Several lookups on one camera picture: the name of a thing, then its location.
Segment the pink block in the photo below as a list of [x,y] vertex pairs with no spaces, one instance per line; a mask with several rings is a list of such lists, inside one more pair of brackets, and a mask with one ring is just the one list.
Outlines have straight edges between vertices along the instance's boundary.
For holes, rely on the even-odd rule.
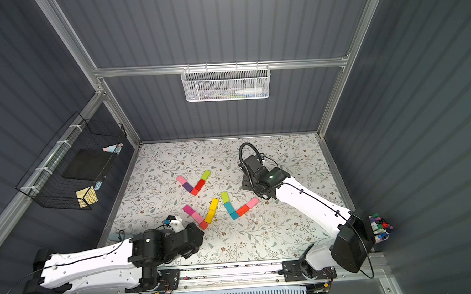
[[178,176],[176,179],[181,185],[184,185],[187,182],[183,176]]
[[255,205],[257,205],[259,203],[259,199],[257,197],[254,197],[252,200],[250,200],[248,203],[247,203],[247,207],[249,209],[252,209]]
[[192,219],[196,221],[198,224],[201,224],[202,222],[205,221],[205,219],[197,212],[192,213],[191,215]]

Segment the pink block bottom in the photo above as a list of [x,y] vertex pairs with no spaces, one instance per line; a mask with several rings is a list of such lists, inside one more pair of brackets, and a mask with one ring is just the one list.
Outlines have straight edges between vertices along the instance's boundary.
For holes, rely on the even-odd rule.
[[198,224],[201,224],[202,222],[205,221],[205,219],[197,212],[192,213],[191,215],[192,219],[196,221]]

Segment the magenta block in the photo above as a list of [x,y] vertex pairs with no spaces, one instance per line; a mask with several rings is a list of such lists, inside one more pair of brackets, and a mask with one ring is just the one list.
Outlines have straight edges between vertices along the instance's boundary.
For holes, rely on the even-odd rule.
[[192,209],[189,205],[185,205],[183,211],[187,213],[189,216],[192,216],[195,213],[195,210]]

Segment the yellow block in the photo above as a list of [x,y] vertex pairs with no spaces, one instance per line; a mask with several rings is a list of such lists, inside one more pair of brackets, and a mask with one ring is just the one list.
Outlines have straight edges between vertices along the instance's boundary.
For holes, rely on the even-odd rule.
[[210,208],[209,210],[210,211],[214,211],[216,212],[217,211],[217,208],[218,208],[218,204],[219,204],[219,199],[213,199],[212,202],[210,203]]
[[206,215],[205,222],[207,224],[211,224],[215,215],[216,215],[216,211],[209,210],[208,214]]

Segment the lime green block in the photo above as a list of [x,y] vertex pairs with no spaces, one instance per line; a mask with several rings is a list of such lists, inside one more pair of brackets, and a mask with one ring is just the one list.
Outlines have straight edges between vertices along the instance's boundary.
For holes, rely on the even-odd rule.
[[210,171],[205,171],[201,177],[201,180],[207,181],[210,175],[211,175]]
[[223,201],[224,204],[230,202],[230,198],[229,198],[229,195],[228,195],[227,192],[222,192],[221,193],[221,198],[222,198],[222,201]]

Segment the teal rectangular block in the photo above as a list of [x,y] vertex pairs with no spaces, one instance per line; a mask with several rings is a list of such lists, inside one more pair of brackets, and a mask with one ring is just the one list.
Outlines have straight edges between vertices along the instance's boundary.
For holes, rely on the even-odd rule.
[[230,202],[224,203],[224,207],[230,215],[235,212],[235,209],[233,208]]

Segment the small teal cube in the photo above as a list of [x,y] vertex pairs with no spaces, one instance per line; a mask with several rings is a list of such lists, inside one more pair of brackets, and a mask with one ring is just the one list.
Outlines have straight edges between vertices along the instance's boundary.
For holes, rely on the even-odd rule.
[[237,213],[236,211],[233,212],[232,214],[230,214],[230,216],[232,217],[233,220],[236,220],[236,219],[239,218],[239,215],[238,215],[238,213]]

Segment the purple block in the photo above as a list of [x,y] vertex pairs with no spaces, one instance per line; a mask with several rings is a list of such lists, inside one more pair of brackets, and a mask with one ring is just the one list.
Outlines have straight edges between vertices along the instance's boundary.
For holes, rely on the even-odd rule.
[[192,192],[192,190],[193,190],[193,187],[187,182],[184,183],[182,186],[187,192]]

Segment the long red block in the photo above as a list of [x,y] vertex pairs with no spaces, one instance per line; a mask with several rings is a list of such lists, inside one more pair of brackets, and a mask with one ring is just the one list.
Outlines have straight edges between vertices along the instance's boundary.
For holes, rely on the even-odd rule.
[[200,191],[203,189],[203,186],[205,185],[206,181],[203,179],[203,180],[199,180],[199,182],[197,183],[197,185],[195,186],[195,189]]

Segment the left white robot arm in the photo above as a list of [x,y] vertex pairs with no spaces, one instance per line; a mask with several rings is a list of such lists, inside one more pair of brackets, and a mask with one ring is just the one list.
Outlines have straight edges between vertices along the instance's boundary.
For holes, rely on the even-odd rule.
[[169,216],[161,227],[108,247],[72,254],[41,249],[22,294],[73,294],[115,288],[137,294],[174,290],[179,270],[161,273],[159,267],[196,254],[204,236],[195,223],[184,225],[180,218]]

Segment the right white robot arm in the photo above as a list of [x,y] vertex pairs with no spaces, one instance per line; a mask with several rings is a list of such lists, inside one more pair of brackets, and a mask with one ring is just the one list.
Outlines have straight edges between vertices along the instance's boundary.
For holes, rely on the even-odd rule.
[[243,171],[243,189],[265,200],[279,200],[315,221],[332,238],[330,243],[311,244],[298,260],[292,276],[314,279],[326,269],[340,267],[351,273],[362,272],[376,238],[368,215],[340,207],[301,185],[279,166],[264,166],[266,155],[244,142],[238,150]]

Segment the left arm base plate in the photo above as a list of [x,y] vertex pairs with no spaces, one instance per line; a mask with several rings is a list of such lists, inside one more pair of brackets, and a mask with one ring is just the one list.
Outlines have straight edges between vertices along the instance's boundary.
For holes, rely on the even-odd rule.
[[138,285],[126,288],[125,293],[176,290],[179,286],[180,269],[159,270],[157,267],[143,267]]

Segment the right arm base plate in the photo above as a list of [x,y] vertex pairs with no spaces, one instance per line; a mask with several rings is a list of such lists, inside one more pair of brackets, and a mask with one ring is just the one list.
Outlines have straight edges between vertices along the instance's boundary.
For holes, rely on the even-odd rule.
[[332,280],[337,278],[333,267],[315,270],[303,260],[287,260],[282,262],[282,269],[277,272],[284,276],[287,282],[299,282],[308,280]]

